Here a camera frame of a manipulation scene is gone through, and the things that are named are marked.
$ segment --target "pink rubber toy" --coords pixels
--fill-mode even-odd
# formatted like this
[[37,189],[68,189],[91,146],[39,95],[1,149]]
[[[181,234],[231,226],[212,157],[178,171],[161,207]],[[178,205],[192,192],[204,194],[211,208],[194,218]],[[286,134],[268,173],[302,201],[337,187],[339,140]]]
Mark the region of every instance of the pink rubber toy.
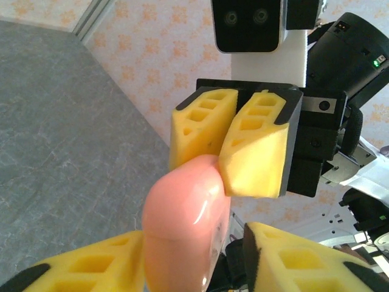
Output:
[[151,188],[142,218],[150,292],[206,291],[230,215],[217,161],[199,156]]

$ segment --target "yellow foam gripper pad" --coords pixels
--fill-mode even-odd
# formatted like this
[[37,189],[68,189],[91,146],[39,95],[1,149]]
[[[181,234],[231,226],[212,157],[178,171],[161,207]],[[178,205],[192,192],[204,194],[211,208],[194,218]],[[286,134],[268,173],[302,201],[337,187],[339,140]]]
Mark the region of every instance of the yellow foam gripper pad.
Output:
[[129,232],[43,260],[1,292],[142,292],[142,231]]
[[173,110],[170,170],[199,155],[219,155],[237,100],[235,89],[201,87]]
[[299,90],[262,90],[240,109],[219,155],[227,195],[286,193],[302,96]]
[[384,281],[360,259],[261,223],[244,228],[250,292],[383,292]]

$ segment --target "square hole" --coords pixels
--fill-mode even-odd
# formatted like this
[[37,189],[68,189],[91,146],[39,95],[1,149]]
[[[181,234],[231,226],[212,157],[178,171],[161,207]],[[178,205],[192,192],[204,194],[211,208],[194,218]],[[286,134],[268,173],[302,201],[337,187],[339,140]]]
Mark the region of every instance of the square hole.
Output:
[[122,238],[122,239],[119,239],[116,242],[112,243],[111,246],[126,245],[127,243],[128,243],[128,238]]
[[308,248],[285,249],[279,253],[287,269],[322,269],[320,257]]
[[192,133],[192,129],[184,128],[184,136],[188,136],[190,133]]
[[195,122],[201,122],[208,116],[208,113],[194,109],[188,116],[188,119]]
[[61,281],[54,285],[50,292],[90,292],[96,285],[90,281]]
[[200,103],[201,108],[207,108],[209,110],[213,110],[217,105],[218,104],[216,102],[212,102],[211,100],[205,100]]
[[274,97],[266,96],[266,97],[262,97],[256,105],[275,106],[276,104],[277,104],[277,100]]
[[70,268],[71,273],[103,273],[114,260],[112,255],[90,255],[77,260]]
[[295,283],[301,292],[344,292],[346,291],[338,279],[295,279]]
[[213,92],[213,93],[209,94],[208,99],[222,100],[224,97],[225,97],[225,93],[224,92],[216,91],[216,92]]
[[241,130],[257,130],[263,125],[262,120],[258,119],[245,119],[241,122]]
[[268,116],[271,113],[271,109],[269,108],[251,108],[249,110],[249,115],[250,116]]
[[231,146],[232,147],[237,146],[240,143],[242,143],[243,141],[244,141],[244,139],[236,139],[236,140],[232,141]]

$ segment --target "floral wallpaper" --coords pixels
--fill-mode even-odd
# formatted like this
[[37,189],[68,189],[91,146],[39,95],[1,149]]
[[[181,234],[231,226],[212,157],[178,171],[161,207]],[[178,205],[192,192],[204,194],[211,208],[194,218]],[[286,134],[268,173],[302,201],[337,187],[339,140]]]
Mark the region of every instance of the floral wallpaper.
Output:
[[0,20],[73,31],[92,0],[1,0]]
[[[330,0],[325,22],[353,12],[389,34],[387,0]],[[116,0],[86,39],[86,46],[168,143],[171,110],[202,78],[230,78],[230,57],[214,44],[210,0]],[[363,136],[389,145],[389,88],[363,107]],[[243,221],[290,228],[318,220],[346,187],[320,186],[314,199],[288,194],[277,200],[235,198]]]

